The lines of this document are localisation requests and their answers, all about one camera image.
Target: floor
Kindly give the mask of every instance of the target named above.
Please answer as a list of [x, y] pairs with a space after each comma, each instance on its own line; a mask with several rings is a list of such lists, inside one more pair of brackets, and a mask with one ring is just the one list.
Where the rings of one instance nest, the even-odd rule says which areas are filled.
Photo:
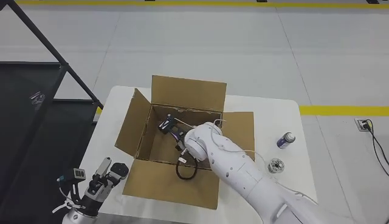
[[[150, 87], [153, 74], [223, 81], [228, 94], [291, 99], [300, 105], [389, 102], [389, 10], [22, 8], [102, 102], [115, 85]], [[2, 61], [54, 61], [11, 10], [0, 14]], [[67, 97], [88, 98], [69, 76], [57, 93], [57, 98]], [[344, 217], [344, 224], [385, 223], [389, 178], [376, 161], [371, 138], [357, 130], [356, 117], [302, 116], [318, 202]], [[389, 118], [371, 119], [389, 152]]]

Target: wall socket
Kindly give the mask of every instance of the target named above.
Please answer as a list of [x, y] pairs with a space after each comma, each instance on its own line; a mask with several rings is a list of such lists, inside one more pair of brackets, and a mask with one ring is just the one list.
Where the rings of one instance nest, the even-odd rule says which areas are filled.
[[365, 129], [363, 128], [363, 125], [366, 124], [366, 123], [362, 123], [363, 121], [365, 121], [366, 119], [363, 119], [363, 118], [355, 118], [354, 121], [355, 123], [357, 124], [357, 128], [359, 131], [361, 132], [368, 132], [369, 130], [368, 129]]

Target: yellow stripe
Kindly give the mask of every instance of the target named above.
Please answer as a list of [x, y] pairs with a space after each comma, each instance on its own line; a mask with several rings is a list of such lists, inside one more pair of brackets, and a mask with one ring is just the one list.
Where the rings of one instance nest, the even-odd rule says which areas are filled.
[[389, 9], [389, 4], [350, 3], [293, 3], [293, 2], [247, 2], [247, 1], [62, 1], [62, 0], [16, 0], [19, 5], [136, 5], [136, 6], [221, 6], [221, 7], [301, 7], [301, 8], [351, 8]]
[[301, 115], [325, 115], [325, 116], [389, 116], [389, 107], [385, 106], [321, 106], [301, 105]]

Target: white table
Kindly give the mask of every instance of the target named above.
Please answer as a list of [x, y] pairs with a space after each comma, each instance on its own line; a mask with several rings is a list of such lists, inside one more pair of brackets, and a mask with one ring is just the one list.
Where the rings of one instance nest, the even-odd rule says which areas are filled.
[[[138, 89], [148, 100], [151, 99], [151, 89]], [[92, 174], [105, 157], [111, 157], [113, 163], [125, 163], [131, 168], [133, 157], [117, 149], [114, 144], [133, 93], [133, 87], [112, 88], [81, 162], [87, 179], [79, 184], [80, 192], [85, 191]], [[224, 111], [254, 112], [255, 150], [266, 161], [274, 157], [282, 159], [285, 170], [276, 175], [279, 182], [316, 200], [311, 164], [296, 102], [227, 95]], [[276, 142], [285, 132], [293, 132], [296, 141], [286, 149], [279, 149]], [[264, 164], [260, 159], [257, 158], [256, 163], [263, 169]], [[217, 210], [122, 195], [125, 182], [121, 181], [112, 190], [100, 209], [101, 213], [184, 223], [261, 223], [251, 206], [222, 181]]]

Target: open cardboard box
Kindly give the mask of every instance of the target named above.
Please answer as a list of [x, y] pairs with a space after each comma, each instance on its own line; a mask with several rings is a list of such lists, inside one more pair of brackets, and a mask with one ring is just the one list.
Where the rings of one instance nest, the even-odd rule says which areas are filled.
[[[242, 149], [254, 150], [253, 113], [223, 112], [226, 87], [226, 83], [153, 76], [151, 103], [135, 89], [115, 144], [135, 158], [123, 194], [217, 208], [219, 178], [210, 170], [209, 162], [199, 163], [194, 179], [179, 179], [175, 170], [180, 156], [176, 141], [157, 127], [168, 114], [190, 125], [222, 118], [226, 120], [223, 135]], [[180, 173], [191, 176], [191, 164], [188, 161], [181, 166]]]

